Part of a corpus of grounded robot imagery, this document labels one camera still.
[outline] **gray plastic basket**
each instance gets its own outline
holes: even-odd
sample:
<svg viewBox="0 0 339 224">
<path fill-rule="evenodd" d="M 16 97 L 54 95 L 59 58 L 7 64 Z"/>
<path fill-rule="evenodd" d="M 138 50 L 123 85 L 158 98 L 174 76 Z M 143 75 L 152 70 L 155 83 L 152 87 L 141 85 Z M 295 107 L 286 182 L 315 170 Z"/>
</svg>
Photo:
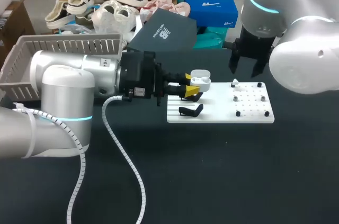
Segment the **gray plastic basket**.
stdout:
<svg viewBox="0 0 339 224">
<path fill-rule="evenodd" d="M 109 56 L 120 60 L 121 42 L 119 34 L 22 36 L 8 54 L 0 71 L 0 98 L 3 90 L 13 102 L 40 99 L 29 79 L 32 57 L 39 50 Z"/>
</svg>

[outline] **plastic bag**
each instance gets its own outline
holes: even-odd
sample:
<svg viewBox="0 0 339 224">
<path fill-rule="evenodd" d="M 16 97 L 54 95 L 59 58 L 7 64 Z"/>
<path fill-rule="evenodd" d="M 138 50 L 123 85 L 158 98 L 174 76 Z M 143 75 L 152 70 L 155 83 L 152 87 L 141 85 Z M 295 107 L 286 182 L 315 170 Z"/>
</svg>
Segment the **plastic bag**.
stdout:
<svg viewBox="0 0 339 224">
<path fill-rule="evenodd" d="M 74 34 L 93 34 L 93 33 L 95 33 L 93 30 L 90 30 L 87 27 L 84 27 L 83 25 L 79 25 L 79 24 L 66 24 L 66 25 L 60 27 L 60 31 L 71 31 Z"/>
</svg>

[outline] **white spiral cable wrap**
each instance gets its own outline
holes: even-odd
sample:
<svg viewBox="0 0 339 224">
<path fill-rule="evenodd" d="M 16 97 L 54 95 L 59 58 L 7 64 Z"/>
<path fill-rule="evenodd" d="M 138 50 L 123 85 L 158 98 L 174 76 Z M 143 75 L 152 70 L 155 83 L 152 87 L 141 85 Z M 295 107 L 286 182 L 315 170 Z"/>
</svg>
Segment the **white spiral cable wrap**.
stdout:
<svg viewBox="0 0 339 224">
<path fill-rule="evenodd" d="M 140 190 L 141 190 L 141 209 L 140 209 L 139 218 L 138 218 L 136 224 L 141 224 L 142 219 L 143 219 L 144 214 L 145 214 L 145 210 L 146 210 L 146 191 L 145 191 L 144 183 L 142 182 L 142 179 L 141 179 L 141 176 L 139 175 L 138 170 L 134 166 L 134 164 L 131 161 L 131 159 L 128 157 L 127 153 L 123 149 L 122 145 L 118 141 L 117 137 L 115 136 L 115 134 L 113 133 L 113 131 L 112 131 L 111 127 L 110 127 L 110 125 L 107 122 L 107 119 L 106 119 L 106 108 L 107 108 L 108 104 L 111 103 L 112 101 L 122 101 L 122 96 L 113 96 L 113 97 L 110 97 L 109 99 L 107 99 L 105 101 L 105 103 L 103 104 L 103 106 L 102 106 L 101 116 L 102 116 L 102 120 L 103 120 L 103 122 L 104 122 L 104 124 L 105 124 L 105 126 L 106 126 L 106 128 L 107 128 L 107 130 L 109 132 L 109 134 L 113 138 L 114 142 L 117 144 L 117 147 L 121 151 L 122 155 L 125 157 L 126 161 L 130 165 L 130 167 L 132 168 L 134 174 L 136 175 L 136 177 L 138 179 L 138 182 L 139 182 L 139 185 L 140 185 Z"/>
<path fill-rule="evenodd" d="M 72 132 L 72 130 L 67 125 L 65 125 L 62 121 L 54 117 L 53 115 L 45 113 L 43 111 L 35 110 L 35 109 L 14 109 L 14 111 L 27 113 L 27 114 L 31 112 L 35 115 L 38 115 L 40 117 L 43 117 L 45 119 L 52 121 L 53 123 L 60 126 L 64 131 L 66 131 L 69 134 L 69 136 L 73 139 L 76 147 L 78 148 L 79 155 L 80 155 L 80 163 L 81 163 L 80 174 L 79 174 L 78 181 L 75 185 L 75 188 L 73 190 L 72 196 L 70 197 L 70 200 L 68 203 L 68 209 L 67 209 L 67 224 L 72 224 L 73 205 L 74 205 L 76 196 L 80 190 L 81 184 L 83 182 L 83 179 L 85 176 L 85 170 L 86 170 L 86 159 L 85 159 L 85 151 L 83 150 L 83 146 L 81 145 L 77 136 Z"/>
</svg>

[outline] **cable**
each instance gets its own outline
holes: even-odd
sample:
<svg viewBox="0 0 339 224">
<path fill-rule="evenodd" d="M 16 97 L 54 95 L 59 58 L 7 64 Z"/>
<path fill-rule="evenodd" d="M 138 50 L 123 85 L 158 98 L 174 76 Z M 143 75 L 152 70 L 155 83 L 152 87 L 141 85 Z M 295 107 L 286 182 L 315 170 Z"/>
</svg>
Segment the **cable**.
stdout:
<svg viewBox="0 0 339 224">
<path fill-rule="evenodd" d="M 81 184 L 83 182 L 83 179 L 84 179 L 84 176 L 85 176 L 85 170 L 86 170 L 86 159 L 85 159 L 85 151 L 83 149 L 83 146 L 81 145 L 77 136 L 72 132 L 72 130 L 67 125 L 65 125 L 62 121 L 59 121 L 53 115 L 45 113 L 43 111 L 35 110 L 35 109 L 26 109 L 25 108 L 25 109 L 13 109 L 13 110 L 18 111 L 18 112 L 22 112 L 22 113 L 26 113 L 26 114 L 29 114 L 29 112 L 31 112 L 35 115 L 38 115 L 40 117 L 43 117 L 45 119 L 52 121 L 53 123 L 60 126 L 64 131 L 66 131 L 69 134 L 69 136 L 73 139 L 76 148 L 78 148 L 79 156 L 80 156 L 80 163 L 81 163 L 80 174 L 79 174 L 78 181 L 75 185 L 75 188 L 73 190 L 72 196 L 70 197 L 70 200 L 69 200 L 69 203 L 68 203 L 67 218 L 66 218 L 67 224 L 72 224 L 73 205 L 74 205 L 76 196 L 77 196 L 77 194 L 80 190 Z"/>
<path fill-rule="evenodd" d="M 139 172 L 137 171 L 137 169 L 134 166 L 133 162 L 128 157 L 127 153 L 125 152 L 125 150 L 123 149 L 122 145 L 118 141 L 117 137 L 113 133 L 110 125 L 107 122 L 107 118 L 106 118 L 106 108 L 107 108 L 108 104 L 110 104 L 112 101 L 122 101 L 122 99 L 123 99 L 122 96 L 113 96 L 113 97 L 108 98 L 105 101 L 105 103 L 103 104 L 103 106 L 102 106 L 101 116 L 102 116 L 102 120 L 103 120 L 103 122 L 104 122 L 104 124 L 105 124 L 105 126 L 106 126 L 106 128 L 107 128 L 107 130 L 109 132 L 109 134 L 113 138 L 114 142 L 117 144 L 117 147 L 121 151 L 122 155 L 125 157 L 126 161 L 130 165 L 130 167 L 132 168 L 134 174 L 136 175 L 136 177 L 138 179 L 138 182 L 139 182 L 139 185 L 140 185 L 140 190 L 141 190 L 141 209 L 140 209 L 139 218 L 138 218 L 136 224 L 141 224 L 141 221 L 142 221 L 142 219 L 144 217 L 145 210 L 146 210 L 146 191 L 145 191 L 144 183 L 142 182 L 141 176 L 139 175 Z"/>
<path fill-rule="evenodd" d="M 32 153 L 34 151 L 35 142 L 37 140 L 37 137 L 36 137 L 36 134 L 37 134 L 37 122 L 35 121 L 33 113 L 27 107 L 25 107 L 22 103 L 14 102 L 14 104 L 15 104 L 17 109 L 26 110 L 26 114 L 30 118 L 30 122 L 31 122 L 31 128 L 32 128 L 31 143 L 30 143 L 30 146 L 28 148 L 28 151 L 27 151 L 25 157 L 22 157 L 23 159 L 27 159 L 27 158 L 31 157 L 31 155 L 32 155 Z"/>
</svg>

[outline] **blue shoe box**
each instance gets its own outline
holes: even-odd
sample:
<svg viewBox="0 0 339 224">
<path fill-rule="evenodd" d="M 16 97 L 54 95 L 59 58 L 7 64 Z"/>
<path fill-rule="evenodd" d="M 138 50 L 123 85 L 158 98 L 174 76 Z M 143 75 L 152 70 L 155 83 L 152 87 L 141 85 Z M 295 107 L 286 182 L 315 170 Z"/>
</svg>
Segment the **blue shoe box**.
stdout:
<svg viewBox="0 0 339 224">
<path fill-rule="evenodd" d="M 234 0 L 185 0 L 190 7 L 190 18 L 197 26 L 234 28 L 238 20 L 238 9 Z"/>
</svg>

